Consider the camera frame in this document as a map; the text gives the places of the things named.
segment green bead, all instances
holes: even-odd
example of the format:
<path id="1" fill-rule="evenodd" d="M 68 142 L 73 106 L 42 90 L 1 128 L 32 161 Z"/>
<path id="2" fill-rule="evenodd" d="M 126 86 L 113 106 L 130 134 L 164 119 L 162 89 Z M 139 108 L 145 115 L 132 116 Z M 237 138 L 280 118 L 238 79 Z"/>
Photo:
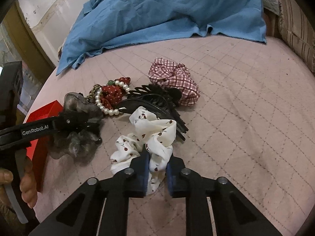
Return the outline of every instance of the green bead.
<path id="1" fill-rule="evenodd" d="M 107 83 L 107 85 L 110 85 L 110 86 L 111 86 L 111 85 L 115 85 L 115 81 L 109 80 L 108 83 Z"/>

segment bed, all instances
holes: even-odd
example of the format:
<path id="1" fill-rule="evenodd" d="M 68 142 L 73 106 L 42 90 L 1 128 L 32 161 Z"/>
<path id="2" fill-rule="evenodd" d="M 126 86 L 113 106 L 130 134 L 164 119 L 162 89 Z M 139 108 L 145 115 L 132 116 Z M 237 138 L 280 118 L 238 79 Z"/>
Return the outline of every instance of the bed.
<path id="1" fill-rule="evenodd" d="M 196 105 L 178 109 L 189 131 L 184 143 L 174 142 L 174 155 L 202 176 L 227 177 L 282 235 L 294 235 L 315 204 L 315 79 L 280 39 L 267 37 L 264 45 L 218 35 L 109 50 L 77 70 L 53 73 L 30 112 L 121 76 L 131 77 L 131 87 L 147 84 L 157 57 L 184 63 L 201 92 Z M 38 219 L 89 177 L 111 177 L 115 141 L 131 131 L 127 115 L 106 117 L 90 164 L 48 157 Z M 185 235 L 185 200 L 171 199 L 164 184 L 131 199 L 127 235 Z"/>

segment white wall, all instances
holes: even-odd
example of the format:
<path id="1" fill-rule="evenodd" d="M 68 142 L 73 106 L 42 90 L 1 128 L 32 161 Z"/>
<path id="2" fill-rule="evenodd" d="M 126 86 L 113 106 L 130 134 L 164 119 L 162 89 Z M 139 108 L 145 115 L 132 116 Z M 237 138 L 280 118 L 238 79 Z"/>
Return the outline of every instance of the white wall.
<path id="1" fill-rule="evenodd" d="M 58 66 L 58 48 L 88 0 L 18 0 L 26 22 Z"/>

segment finger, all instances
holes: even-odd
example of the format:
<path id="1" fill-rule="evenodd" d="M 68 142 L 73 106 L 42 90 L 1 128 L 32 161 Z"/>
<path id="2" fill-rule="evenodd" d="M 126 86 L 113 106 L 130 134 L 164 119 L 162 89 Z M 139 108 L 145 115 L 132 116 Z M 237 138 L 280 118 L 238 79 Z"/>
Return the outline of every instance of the finger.
<path id="1" fill-rule="evenodd" d="M 13 174 L 11 171 L 0 168 L 0 184 L 8 184 L 13 180 Z"/>
<path id="2" fill-rule="evenodd" d="M 22 200 L 29 203 L 35 196 L 37 196 L 37 190 L 36 188 L 32 188 L 27 192 L 22 193 Z"/>
<path id="3" fill-rule="evenodd" d="M 24 169 L 25 169 L 25 173 L 31 173 L 33 171 L 33 163 L 31 159 L 27 156 L 25 158 Z"/>
<path id="4" fill-rule="evenodd" d="M 11 206 L 11 202 L 7 196 L 7 193 L 5 192 L 3 185 L 0 185 L 0 202 L 2 202 L 4 205 L 8 207 Z"/>
<path id="5" fill-rule="evenodd" d="M 27 192 L 29 189 L 33 188 L 36 181 L 33 173 L 25 173 L 20 182 L 20 190 L 21 192 Z"/>
<path id="6" fill-rule="evenodd" d="M 36 203 L 37 203 L 37 195 L 34 196 L 34 198 L 27 204 L 32 209 L 33 207 L 35 207 Z"/>

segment white scrunchie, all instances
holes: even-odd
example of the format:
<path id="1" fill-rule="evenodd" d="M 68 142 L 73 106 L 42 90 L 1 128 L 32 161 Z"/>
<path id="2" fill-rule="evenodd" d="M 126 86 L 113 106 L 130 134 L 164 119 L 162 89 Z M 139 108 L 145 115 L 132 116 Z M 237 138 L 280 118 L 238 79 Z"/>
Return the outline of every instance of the white scrunchie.
<path id="1" fill-rule="evenodd" d="M 173 153 L 172 143 L 176 138 L 176 121 L 160 120 L 140 106 L 129 117 L 135 133 L 120 136 L 116 141 L 117 151 L 111 155 L 114 164 L 111 172 L 116 174 L 130 166 L 131 160 L 140 156 L 143 144 L 151 154 L 147 194 L 156 191 L 165 177 L 166 165 Z"/>

